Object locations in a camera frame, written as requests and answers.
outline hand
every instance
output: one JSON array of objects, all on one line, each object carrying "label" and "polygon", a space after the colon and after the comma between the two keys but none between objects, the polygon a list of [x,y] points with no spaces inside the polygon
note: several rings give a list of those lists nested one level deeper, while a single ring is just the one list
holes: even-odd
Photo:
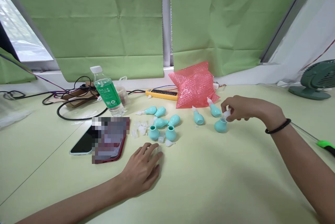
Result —
[{"label": "hand", "polygon": [[256,117],[264,122],[268,130],[272,130],[286,121],[279,106],[262,99],[235,95],[223,101],[221,104],[222,112],[227,111],[227,106],[231,108],[231,115],[227,117],[227,122],[242,118],[249,120],[251,117]]},{"label": "hand", "polygon": [[163,156],[157,153],[150,159],[153,150],[159,144],[145,143],[130,157],[124,170],[115,178],[122,187],[124,198],[132,198],[151,188],[159,176],[157,161]]}]

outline wrist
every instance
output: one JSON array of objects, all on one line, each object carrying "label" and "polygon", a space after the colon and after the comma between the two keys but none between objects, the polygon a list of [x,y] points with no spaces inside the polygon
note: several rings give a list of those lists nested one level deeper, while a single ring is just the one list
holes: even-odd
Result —
[{"label": "wrist", "polygon": [[261,111],[259,119],[269,131],[277,129],[286,122],[282,109],[275,104]]},{"label": "wrist", "polygon": [[109,198],[110,205],[127,199],[124,183],[119,175],[104,184],[106,184],[106,195]]}]

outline smartphone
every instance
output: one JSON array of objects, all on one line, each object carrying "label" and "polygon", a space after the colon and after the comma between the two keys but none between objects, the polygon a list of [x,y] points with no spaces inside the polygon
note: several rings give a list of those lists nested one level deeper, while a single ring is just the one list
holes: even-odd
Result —
[{"label": "smartphone", "polygon": [[92,164],[116,161],[121,157],[129,133],[129,117],[93,117],[98,136],[92,148]]},{"label": "smartphone", "polygon": [[70,150],[71,155],[88,155],[92,153],[92,144],[94,139],[98,137],[97,130],[94,130],[92,126],[84,133],[84,135],[78,140],[78,142]]}]

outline green screwdriver handle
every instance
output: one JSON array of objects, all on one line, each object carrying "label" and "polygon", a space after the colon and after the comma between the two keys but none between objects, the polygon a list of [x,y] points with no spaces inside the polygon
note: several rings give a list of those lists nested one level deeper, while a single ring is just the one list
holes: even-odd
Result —
[{"label": "green screwdriver handle", "polygon": [[328,141],[318,141],[317,145],[322,147],[323,149],[326,149],[328,152],[330,152],[335,157],[335,146],[333,146]]}]

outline fan base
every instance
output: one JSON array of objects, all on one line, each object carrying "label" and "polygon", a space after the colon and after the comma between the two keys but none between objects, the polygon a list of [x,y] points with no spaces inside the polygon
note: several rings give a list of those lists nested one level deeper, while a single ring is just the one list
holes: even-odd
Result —
[{"label": "fan base", "polygon": [[301,96],[304,98],[308,98],[308,99],[313,99],[313,100],[325,100],[331,97],[331,95],[317,90],[317,89],[311,89],[311,88],[307,88],[307,87],[290,87],[289,88],[289,92],[297,95],[297,96]]}]

